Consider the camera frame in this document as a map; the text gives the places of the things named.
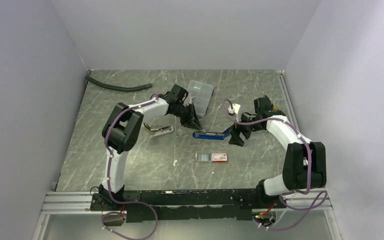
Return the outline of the blue black stapler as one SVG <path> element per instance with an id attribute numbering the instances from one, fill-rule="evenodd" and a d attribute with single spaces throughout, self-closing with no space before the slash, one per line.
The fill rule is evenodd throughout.
<path id="1" fill-rule="evenodd" d="M 223 141 L 225 138 L 231 135 L 229 128 L 223 132 L 211 132 L 211 131 L 194 131 L 192 137 L 194 139 L 201 140 L 218 140 Z"/>

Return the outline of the small beige white stapler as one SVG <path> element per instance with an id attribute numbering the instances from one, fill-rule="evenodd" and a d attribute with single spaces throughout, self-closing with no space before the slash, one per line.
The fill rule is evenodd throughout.
<path id="1" fill-rule="evenodd" d="M 174 128 L 171 125 L 153 128 L 150 125 L 148 125 L 147 123 L 143 123 L 143 127 L 146 130 L 146 132 L 153 137 L 161 136 L 161 135 L 168 134 L 168 133 L 171 133 L 174 131 Z"/>

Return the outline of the red white staples box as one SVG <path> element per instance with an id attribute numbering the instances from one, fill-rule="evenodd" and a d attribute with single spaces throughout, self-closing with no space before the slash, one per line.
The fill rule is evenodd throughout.
<path id="1" fill-rule="evenodd" d="M 226 153 L 196 153 L 195 160 L 206 163 L 226 163 L 228 156 Z"/>

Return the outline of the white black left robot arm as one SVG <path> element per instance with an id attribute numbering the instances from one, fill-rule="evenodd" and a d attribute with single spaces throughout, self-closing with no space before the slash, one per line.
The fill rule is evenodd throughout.
<path id="1" fill-rule="evenodd" d="M 165 94 L 153 94 L 145 102 L 133 105 L 120 102 L 111 112 L 102 130 L 107 160 L 105 175 L 98 187 L 103 203 L 110 210 L 119 209 L 124 202 L 127 156 L 138 140 L 141 127 L 165 115 L 179 118 L 185 128 L 202 130 L 188 91 L 177 84 Z"/>

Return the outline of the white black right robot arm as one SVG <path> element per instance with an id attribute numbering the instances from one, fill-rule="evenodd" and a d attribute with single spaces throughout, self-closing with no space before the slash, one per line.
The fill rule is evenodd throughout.
<path id="1" fill-rule="evenodd" d="M 239 104 L 224 101 L 224 113 L 233 122 L 229 128 L 229 144 L 244 146 L 253 132 L 267 131 L 285 149 L 282 172 L 262 180 L 255 193 L 255 202 L 262 208 L 273 203 L 275 196 L 298 192 L 308 194 L 311 189 L 326 185 L 326 148 L 299 132 L 286 114 L 271 102 L 268 96 L 253 101 L 254 113 L 244 112 Z"/>

